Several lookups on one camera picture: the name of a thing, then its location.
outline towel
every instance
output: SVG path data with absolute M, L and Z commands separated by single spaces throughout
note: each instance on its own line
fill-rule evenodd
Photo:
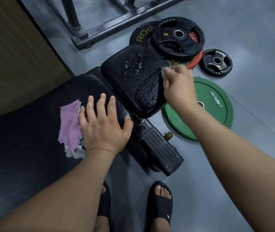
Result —
M 81 140 L 81 126 L 79 124 L 79 113 L 81 102 L 76 100 L 69 105 L 60 108 L 60 131 L 58 141 L 64 144 L 64 151 L 67 157 L 85 158 L 86 151 L 83 149 Z

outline gray floor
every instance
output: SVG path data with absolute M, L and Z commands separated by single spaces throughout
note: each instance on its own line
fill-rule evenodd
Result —
M 142 23 L 169 16 L 192 19 L 205 34 L 204 49 L 221 49 L 234 64 L 224 78 L 210 78 L 199 68 L 194 75 L 213 80 L 228 93 L 235 113 L 232 130 L 275 158 L 275 0 L 186 0 L 81 51 L 43 0 L 22 1 L 76 75 L 100 66 L 127 46 L 132 31 Z M 139 6 L 148 1 L 136 3 Z M 75 5 L 86 29 L 119 14 L 106 0 L 75 0 Z M 150 120 L 162 133 L 170 130 L 161 112 Z M 116 231 L 142 231 L 147 193 L 154 180 L 164 181 L 172 190 L 171 231 L 252 231 L 200 145 L 178 136 L 170 142 L 184 163 L 168 178 L 162 173 L 147 175 L 126 153 L 116 157 L 107 176 Z

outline black padded seat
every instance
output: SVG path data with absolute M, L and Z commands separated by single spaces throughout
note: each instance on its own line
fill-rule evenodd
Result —
M 148 118 L 166 103 L 161 76 L 166 66 L 169 64 L 153 50 L 131 45 L 107 59 L 101 65 L 101 73 L 130 111 Z
M 91 71 L 73 78 L 32 103 L 0 116 L 0 218 L 55 182 L 81 159 L 67 158 L 58 139 L 60 107 L 79 99 L 86 106 L 112 91 Z M 127 109 L 116 100 L 122 125 Z

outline pink towel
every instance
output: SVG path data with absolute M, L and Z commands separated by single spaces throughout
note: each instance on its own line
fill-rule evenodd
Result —
M 74 153 L 81 137 L 81 126 L 79 124 L 78 109 L 80 107 L 79 100 L 60 108 L 60 131 L 58 141 L 69 146 Z

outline metal rack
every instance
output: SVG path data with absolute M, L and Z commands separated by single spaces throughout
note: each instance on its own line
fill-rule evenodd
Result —
M 154 0 L 136 8 L 135 0 L 109 0 L 123 12 L 122 15 L 102 23 L 94 28 L 85 30 L 79 23 L 73 0 L 61 0 L 67 20 L 59 13 L 50 0 L 46 0 L 55 13 L 61 18 L 74 36 L 71 38 L 78 49 L 90 48 L 94 43 L 101 41 L 139 21 L 165 10 L 183 0 Z

